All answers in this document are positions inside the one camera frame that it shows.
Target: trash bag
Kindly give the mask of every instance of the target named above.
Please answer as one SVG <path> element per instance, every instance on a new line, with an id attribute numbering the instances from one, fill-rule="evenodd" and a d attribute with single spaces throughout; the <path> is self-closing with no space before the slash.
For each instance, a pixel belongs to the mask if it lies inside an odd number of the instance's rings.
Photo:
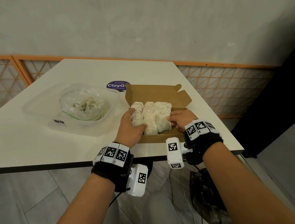
<path id="1" fill-rule="evenodd" d="M 95 86 L 76 83 L 61 92 L 60 108 L 63 113 L 81 121 L 102 118 L 104 100 Z"/>
<path id="2" fill-rule="evenodd" d="M 232 223 L 206 168 L 199 172 L 190 172 L 189 190 L 194 209 L 209 224 Z"/>

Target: white tabletop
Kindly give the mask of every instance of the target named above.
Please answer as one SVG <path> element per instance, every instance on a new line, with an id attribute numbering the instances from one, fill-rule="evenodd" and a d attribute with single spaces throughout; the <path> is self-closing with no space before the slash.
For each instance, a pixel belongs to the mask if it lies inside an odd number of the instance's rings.
<path id="1" fill-rule="evenodd" d="M 99 137 L 90 137 L 28 123 L 20 108 L 57 83 L 82 82 L 106 87 L 112 81 L 127 81 L 137 85 L 181 84 L 181 90 L 186 90 L 192 98 L 187 108 L 199 118 L 211 121 L 221 132 L 229 150 L 236 152 L 233 153 L 239 154 L 244 150 L 172 62 L 64 59 L 0 108 L 0 168 L 93 160 L 103 144 L 115 139 L 118 119 L 113 121 L 112 125 L 116 128 L 112 131 Z M 121 116 L 128 109 L 128 104 L 125 93 L 120 94 L 118 111 Z M 167 155 L 165 143 L 137 144 L 131 153 L 134 157 Z"/>

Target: purple sticker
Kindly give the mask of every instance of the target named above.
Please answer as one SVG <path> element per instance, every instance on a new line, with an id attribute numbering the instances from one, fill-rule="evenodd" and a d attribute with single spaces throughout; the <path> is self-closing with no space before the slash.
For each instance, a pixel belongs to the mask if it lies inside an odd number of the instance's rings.
<path id="1" fill-rule="evenodd" d="M 115 89 L 118 90 L 119 92 L 126 91 L 126 81 L 112 81 L 110 82 L 106 87 L 109 89 Z"/>

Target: open cardboard box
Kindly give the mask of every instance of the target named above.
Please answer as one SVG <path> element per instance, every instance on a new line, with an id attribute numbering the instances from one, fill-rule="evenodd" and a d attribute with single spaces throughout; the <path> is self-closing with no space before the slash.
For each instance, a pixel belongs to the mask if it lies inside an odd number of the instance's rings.
<path id="1" fill-rule="evenodd" d="M 181 84 L 176 86 L 168 85 L 130 85 L 126 84 L 125 99 L 129 106 L 134 102 L 168 102 L 171 103 L 171 111 L 185 110 L 192 101 L 185 90 L 179 91 Z M 139 143 L 165 143 L 167 138 L 177 137 L 184 142 L 184 137 L 176 127 L 171 131 L 161 132 L 158 135 L 142 135 Z"/>

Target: black table edge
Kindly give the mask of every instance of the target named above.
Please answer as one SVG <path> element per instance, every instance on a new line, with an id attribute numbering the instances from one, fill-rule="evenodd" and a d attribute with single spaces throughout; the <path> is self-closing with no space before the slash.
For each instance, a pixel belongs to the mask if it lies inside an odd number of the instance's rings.
<path id="1" fill-rule="evenodd" d="M 231 151 L 234 155 L 239 155 L 244 150 L 234 150 Z M 133 159 L 133 163 L 148 163 L 156 161 L 166 161 L 167 156 L 149 156 L 149 157 L 136 157 Z M 28 171 L 41 171 L 41 170 L 56 170 L 56 169 L 67 169 L 67 168 L 78 168 L 78 167 L 88 167 L 93 166 L 92 161 L 84 162 L 74 162 L 74 163 L 54 163 L 54 164 L 44 164 L 44 165 L 32 165 L 32 166 L 13 166 L 13 167 L 1 167 L 0 174 L 2 173 L 18 173 L 18 172 L 28 172 Z"/>

